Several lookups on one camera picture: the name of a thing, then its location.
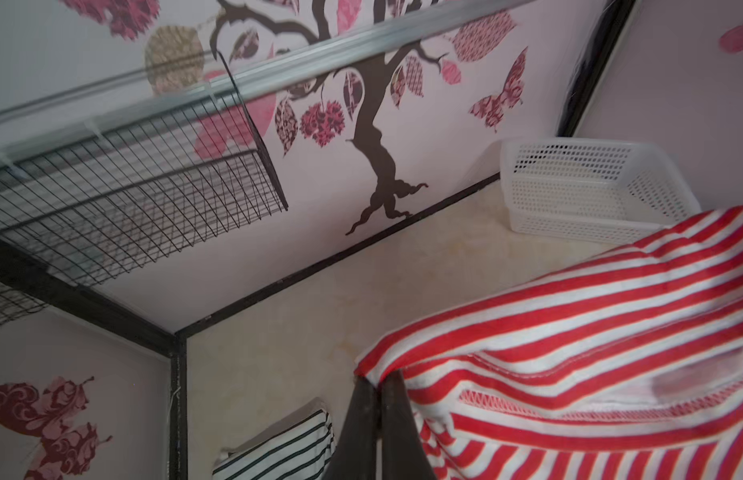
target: black metal frame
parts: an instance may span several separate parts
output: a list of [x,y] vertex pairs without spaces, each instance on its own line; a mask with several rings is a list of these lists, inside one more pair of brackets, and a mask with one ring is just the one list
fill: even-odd
[[0,282],[0,327],[45,307],[46,304],[39,299]]
[[[602,15],[586,58],[580,65],[569,102],[564,109],[558,128],[559,136],[571,136],[576,130],[634,4],[635,0],[614,0]],[[246,119],[252,124],[248,112]],[[259,148],[262,142],[259,132],[256,132],[256,129],[253,132],[256,136],[256,146],[262,150]],[[89,141],[96,143],[96,138]],[[273,179],[272,184],[278,190],[282,206],[286,208],[286,199],[278,184],[270,157],[263,156],[262,162],[266,173]],[[172,404],[168,468],[171,480],[187,480],[186,346],[190,336],[442,210],[498,179],[499,174],[487,178],[339,254],[233,302],[175,335],[141,319],[86,286],[73,286],[52,276],[48,272],[48,265],[1,239],[0,282],[170,358]],[[348,409],[345,427],[324,478],[328,480],[374,478],[379,436],[382,438],[383,448],[383,478],[386,480],[434,478],[433,471],[424,457],[411,417],[405,387],[398,374],[391,375],[379,391],[365,379],[356,379],[356,388]]]

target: black and white striped fabric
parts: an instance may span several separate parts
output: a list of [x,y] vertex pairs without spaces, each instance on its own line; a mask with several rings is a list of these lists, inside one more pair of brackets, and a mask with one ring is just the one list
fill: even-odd
[[320,408],[259,445],[231,453],[214,468],[212,479],[316,480],[334,449],[332,418]]

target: metal rod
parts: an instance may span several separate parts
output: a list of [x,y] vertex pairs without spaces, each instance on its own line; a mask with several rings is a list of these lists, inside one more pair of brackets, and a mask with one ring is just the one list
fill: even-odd
[[147,67],[147,68],[137,68],[129,72],[124,72],[122,74],[114,75],[112,77],[103,78],[102,80],[97,80],[96,82],[89,82],[87,84],[79,85],[74,88],[69,88],[68,90],[59,91],[57,93],[47,95],[45,97],[36,98],[31,101],[26,101],[24,103],[15,105],[10,108],[3,108],[2,110],[0,110],[0,122],[11,120],[12,118],[16,118],[16,117],[21,117],[24,114],[33,114],[33,113],[38,112],[39,110],[44,110],[46,108],[53,107],[56,104],[61,104],[67,101],[73,101],[78,98],[86,97],[91,94],[96,94],[97,92],[100,92],[100,91],[110,90],[112,88],[119,87],[123,84],[128,84],[131,82],[143,80],[147,77],[149,72],[167,69],[177,64],[180,64],[180,67],[181,67],[182,64],[186,63],[189,60],[194,60],[196,58],[206,58],[206,57],[211,57],[211,56],[212,56],[212,52],[210,50],[201,52],[199,54],[185,55],[183,57],[169,60],[168,62],[151,65],[150,67]]
[[223,65],[225,65],[225,71],[228,72],[228,75],[232,79],[232,87],[236,90],[236,93],[238,94],[238,99],[241,101],[241,110],[243,111],[243,114],[246,116],[246,127],[249,129],[249,132],[252,134],[252,139],[254,140],[254,144],[257,146],[257,150],[260,152],[260,161],[265,165],[265,172],[267,172],[268,177],[270,177],[270,183],[276,189],[276,193],[281,199],[281,203],[283,204],[283,207],[288,210],[289,204],[286,203],[286,196],[283,194],[283,189],[281,188],[281,182],[279,182],[278,175],[276,175],[276,168],[273,167],[273,163],[270,160],[270,153],[268,153],[268,148],[265,146],[265,142],[262,140],[262,136],[260,135],[260,131],[257,129],[257,126],[254,125],[254,120],[252,120],[252,116],[249,115],[249,109],[246,108],[246,103],[244,102],[243,97],[241,96],[241,91],[238,88],[238,82],[236,81],[236,78],[233,76],[233,74],[230,72],[230,67],[228,67],[227,62],[225,62],[225,57],[220,55],[220,60],[223,61]]
[[[236,73],[234,78],[240,88],[241,100],[249,101],[319,74],[446,32],[488,14],[529,2],[531,0],[462,0],[439,3],[258,63]],[[211,82],[213,94],[221,94],[231,88],[232,82],[226,77],[213,79]],[[105,134],[136,120],[208,98],[209,91],[204,85],[198,85],[179,94],[152,98],[90,120]],[[79,122],[11,144],[2,148],[2,151],[11,160],[23,160],[91,136],[91,130],[84,122]]]

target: marble floor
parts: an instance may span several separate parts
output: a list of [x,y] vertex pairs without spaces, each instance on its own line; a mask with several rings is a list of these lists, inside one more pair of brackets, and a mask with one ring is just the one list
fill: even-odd
[[356,357],[386,331],[612,245],[515,234],[499,182],[188,339],[190,478],[320,396],[342,422]]

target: leaf decal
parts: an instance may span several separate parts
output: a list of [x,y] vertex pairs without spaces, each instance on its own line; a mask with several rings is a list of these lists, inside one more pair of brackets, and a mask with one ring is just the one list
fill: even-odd
[[357,74],[353,72],[347,72],[345,74],[345,88],[343,92],[345,94],[345,106],[348,109],[348,117],[352,120],[353,113],[361,103],[361,98],[364,95],[364,85]]
[[401,103],[401,97],[404,95],[406,90],[406,76],[404,75],[404,68],[400,66],[396,68],[393,73],[393,78],[390,81],[390,98],[393,99],[395,107]]
[[232,46],[232,54],[230,54],[230,60],[238,60],[239,58],[251,58],[257,53],[257,49],[260,48],[260,35],[257,33],[255,28],[248,28],[245,32],[238,37],[236,43]]
[[516,25],[511,15],[505,11],[463,25],[451,40],[457,59],[460,62],[481,60],[494,50]]
[[741,52],[743,50],[743,24],[721,35],[718,45],[726,53]]
[[513,63],[511,71],[507,74],[502,93],[483,97],[474,103],[470,109],[471,114],[479,118],[485,118],[486,126],[494,128],[494,131],[497,131],[497,124],[502,120],[505,108],[513,108],[521,101],[523,82],[520,77],[526,68],[526,52],[528,49],[529,47],[524,48]]
[[387,0],[387,8],[390,10],[392,17],[400,17],[404,12],[406,0]]
[[317,103],[302,114],[300,130],[305,138],[312,137],[322,148],[332,141],[335,134],[345,129],[345,115],[338,101],[327,101],[326,110]]
[[291,7],[295,14],[300,13],[300,0],[262,0],[280,7]]
[[156,28],[145,47],[147,80],[154,94],[179,91],[199,82],[204,74],[203,53],[204,47],[194,28],[176,25]]
[[411,55],[406,57],[406,86],[418,97],[424,96],[422,94],[422,63],[419,58]]
[[361,0],[339,0],[337,5],[337,34],[350,30],[361,11]]
[[450,84],[456,85],[462,82],[462,72],[456,63],[448,60],[441,61],[441,77],[443,81]]
[[294,115],[292,104],[288,98],[281,100],[276,109],[276,132],[283,145],[283,154],[286,156],[297,138],[297,117]]
[[109,24],[110,34],[135,40],[158,18],[158,0],[60,0],[82,17]]

